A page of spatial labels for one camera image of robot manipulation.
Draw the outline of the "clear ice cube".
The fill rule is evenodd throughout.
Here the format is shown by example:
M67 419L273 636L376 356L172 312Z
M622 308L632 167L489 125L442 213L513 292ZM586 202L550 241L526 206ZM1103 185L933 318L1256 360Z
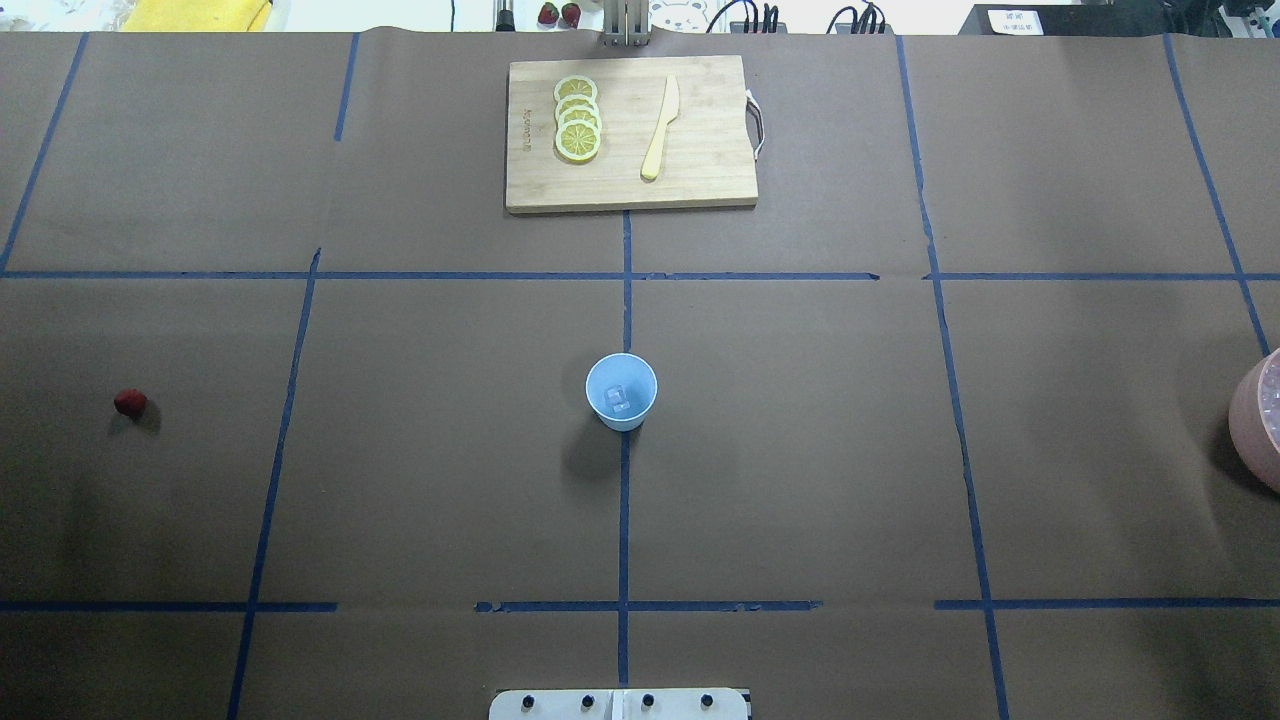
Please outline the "clear ice cube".
M617 384L605 389L605 406L612 416L632 416L634 402L626 386Z

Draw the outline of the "light blue plastic cup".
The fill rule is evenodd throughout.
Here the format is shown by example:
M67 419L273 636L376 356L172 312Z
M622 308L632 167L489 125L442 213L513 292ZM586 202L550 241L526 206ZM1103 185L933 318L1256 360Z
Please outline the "light blue plastic cup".
M588 372L584 388L591 410L617 432L637 429L659 393L657 373L635 354L599 359Z

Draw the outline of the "pile of ice cubes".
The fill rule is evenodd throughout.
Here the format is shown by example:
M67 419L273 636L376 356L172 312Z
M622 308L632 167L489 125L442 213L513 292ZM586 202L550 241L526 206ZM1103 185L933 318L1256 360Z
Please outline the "pile of ice cubes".
M1279 350L1262 363L1257 401L1263 429L1270 442L1279 448Z

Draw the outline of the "yellow plastic knife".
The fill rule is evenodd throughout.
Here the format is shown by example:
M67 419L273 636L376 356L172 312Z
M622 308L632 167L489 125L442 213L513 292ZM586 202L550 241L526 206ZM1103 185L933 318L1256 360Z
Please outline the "yellow plastic knife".
M640 167L640 178L646 183L655 182L662 173L669 127L678 118L678 111L680 111L678 79L676 76L668 74L664 82L664 90L660 101L659 114L655 122L655 128L653 131L650 142L646 147L643 164Z

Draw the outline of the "bamboo cutting board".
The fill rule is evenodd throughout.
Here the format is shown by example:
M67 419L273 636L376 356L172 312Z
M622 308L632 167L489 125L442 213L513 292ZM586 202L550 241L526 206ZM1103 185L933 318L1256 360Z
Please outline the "bamboo cutting board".
M666 77L680 87L662 173L640 178ZM556 83L590 77L602 146L586 163L556 151ZM515 61L508 74L506 210L512 214L751 208L759 199L740 55Z

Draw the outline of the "lemon slice four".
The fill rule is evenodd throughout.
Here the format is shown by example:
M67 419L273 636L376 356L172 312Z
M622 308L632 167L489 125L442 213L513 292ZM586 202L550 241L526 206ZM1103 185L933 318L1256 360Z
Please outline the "lemon slice four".
M566 161L582 164L593 160L602 146L602 136L589 135L554 137L557 154Z

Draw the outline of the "lemon slice three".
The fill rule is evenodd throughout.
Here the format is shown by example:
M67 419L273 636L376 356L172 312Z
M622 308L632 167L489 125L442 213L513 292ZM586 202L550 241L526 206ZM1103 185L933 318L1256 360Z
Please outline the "lemon slice three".
M556 123L556 136L557 137L568 137L568 136L580 136L580 135L589 135L589 136L594 136L594 137L600 137L602 136L602 123L600 123L599 127L595 127L593 123L586 122L586 120L572 120L572 122L570 122L568 124L564 124L564 126L558 126Z

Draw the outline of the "lemon slice one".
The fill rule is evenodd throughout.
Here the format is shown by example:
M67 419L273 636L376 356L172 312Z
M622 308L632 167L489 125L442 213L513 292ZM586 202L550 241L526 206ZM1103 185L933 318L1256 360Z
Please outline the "lemon slice one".
M553 96L557 104L563 104L568 100L573 100L575 102L585 101L595 104L599 96L599 90L596 83L590 77L566 76L556 83Z

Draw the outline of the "strawberry on tray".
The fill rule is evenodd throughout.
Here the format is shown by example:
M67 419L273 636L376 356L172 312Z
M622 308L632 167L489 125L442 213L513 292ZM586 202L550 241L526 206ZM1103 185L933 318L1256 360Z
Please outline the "strawberry on tray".
M538 26L541 28L554 28L559 24L561 10L553 1L544 1L538 12Z
M564 28L576 29L580 26L582 10L577 3L566 3L559 8L561 24Z

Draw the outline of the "red strawberry on table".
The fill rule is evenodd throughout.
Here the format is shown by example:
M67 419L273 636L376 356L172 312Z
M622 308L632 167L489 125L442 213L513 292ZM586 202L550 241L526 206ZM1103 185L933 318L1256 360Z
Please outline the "red strawberry on table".
M125 388L115 395L113 406L120 415L140 420L146 414L148 398L137 388Z

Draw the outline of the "black power strip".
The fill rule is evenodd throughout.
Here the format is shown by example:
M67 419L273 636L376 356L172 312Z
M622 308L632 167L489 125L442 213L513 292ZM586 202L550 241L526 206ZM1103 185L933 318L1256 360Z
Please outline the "black power strip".
M1084 4L977 3L961 23L960 36L1018 37L1146 37L1183 32L1176 4L1164 1L1097 1Z

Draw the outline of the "yellow cloth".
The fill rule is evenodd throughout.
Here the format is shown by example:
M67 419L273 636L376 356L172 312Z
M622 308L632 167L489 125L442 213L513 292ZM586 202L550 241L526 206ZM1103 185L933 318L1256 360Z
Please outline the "yellow cloth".
M259 32L274 1L137 1L123 32Z

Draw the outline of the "pink bowl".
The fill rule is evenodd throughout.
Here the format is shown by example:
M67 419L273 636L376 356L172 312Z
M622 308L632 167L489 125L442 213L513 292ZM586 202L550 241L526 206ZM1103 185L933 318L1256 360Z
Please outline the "pink bowl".
M1233 447L1245 468L1277 495L1279 448L1275 448L1266 434L1257 401L1260 370L1268 356L1254 364L1238 383L1231 396L1228 424Z

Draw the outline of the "aluminium frame post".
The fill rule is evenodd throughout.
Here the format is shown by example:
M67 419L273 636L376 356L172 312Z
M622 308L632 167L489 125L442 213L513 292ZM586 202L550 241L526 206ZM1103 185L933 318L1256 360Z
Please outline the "aluminium frame post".
M650 3L605 0L602 8L602 42L614 47L643 47L652 40Z

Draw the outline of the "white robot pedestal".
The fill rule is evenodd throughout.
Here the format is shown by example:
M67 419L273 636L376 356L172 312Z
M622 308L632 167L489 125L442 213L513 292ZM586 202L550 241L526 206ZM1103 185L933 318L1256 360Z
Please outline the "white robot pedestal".
M748 691L728 687L509 689L489 719L751 719Z

